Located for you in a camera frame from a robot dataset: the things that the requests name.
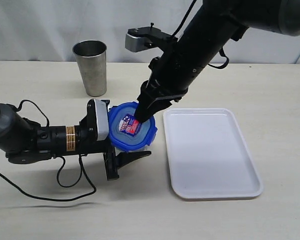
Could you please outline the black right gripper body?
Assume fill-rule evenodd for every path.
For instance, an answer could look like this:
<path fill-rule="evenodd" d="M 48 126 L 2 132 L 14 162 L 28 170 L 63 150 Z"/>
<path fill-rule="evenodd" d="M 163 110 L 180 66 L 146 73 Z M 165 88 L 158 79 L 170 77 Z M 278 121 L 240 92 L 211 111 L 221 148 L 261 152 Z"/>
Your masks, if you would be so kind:
<path fill-rule="evenodd" d="M 160 57 L 155 57 L 148 65 L 151 70 L 149 79 L 142 83 L 140 94 L 137 97 L 139 103 L 154 105 L 159 101 L 178 102 L 188 92 L 188 87 L 180 89 L 176 77 L 170 70 L 164 68 Z"/>

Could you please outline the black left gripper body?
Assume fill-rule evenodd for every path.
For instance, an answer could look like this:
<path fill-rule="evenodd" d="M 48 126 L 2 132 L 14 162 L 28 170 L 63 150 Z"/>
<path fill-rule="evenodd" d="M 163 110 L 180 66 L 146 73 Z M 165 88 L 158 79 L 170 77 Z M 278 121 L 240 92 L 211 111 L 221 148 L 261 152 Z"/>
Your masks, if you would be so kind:
<path fill-rule="evenodd" d="M 107 104 L 110 103 L 109 100 L 101 100 Z M 86 116 L 80 121 L 80 142 L 79 142 L 79 153 L 88 155 L 88 154 L 96 154 L 102 153 L 105 170 L 106 170 L 106 177 L 107 180 L 117 180 L 119 178 L 118 170 L 116 168 L 116 153 L 114 147 L 111 144 L 109 139 L 109 134 L 107 138 L 103 141 L 96 141 L 94 137 L 92 137 L 89 133 L 87 127 L 87 114 Z"/>

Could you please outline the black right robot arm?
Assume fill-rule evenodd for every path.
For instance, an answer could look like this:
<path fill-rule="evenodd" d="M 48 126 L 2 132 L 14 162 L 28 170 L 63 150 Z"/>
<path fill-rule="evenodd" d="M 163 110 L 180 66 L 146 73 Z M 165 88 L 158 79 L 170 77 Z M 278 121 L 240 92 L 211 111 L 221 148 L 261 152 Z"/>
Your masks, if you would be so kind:
<path fill-rule="evenodd" d="M 152 26 L 129 29 L 145 49 L 163 51 L 151 61 L 151 76 L 141 85 L 136 119 L 145 122 L 180 101 L 223 46 L 249 28 L 299 36 L 300 0 L 205 0 L 179 38 Z"/>

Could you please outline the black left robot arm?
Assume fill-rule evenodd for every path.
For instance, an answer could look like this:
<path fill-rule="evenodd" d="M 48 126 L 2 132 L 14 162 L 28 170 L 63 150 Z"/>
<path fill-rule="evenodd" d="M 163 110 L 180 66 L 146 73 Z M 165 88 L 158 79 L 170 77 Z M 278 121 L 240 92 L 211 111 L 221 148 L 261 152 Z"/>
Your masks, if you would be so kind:
<path fill-rule="evenodd" d="M 38 122 L 21 117 L 22 106 L 0 103 L 0 149 L 13 164 L 33 164 L 40 161 L 65 157 L 87 156 L 102 153 L 108 180 L 119 178 L 118 169 L 140 158 L 151 155 L 150 151 L 115 153 L 109 138 L 109 100 L 91 99 L 87 114 L 73 126 L 41 126 Z"/>

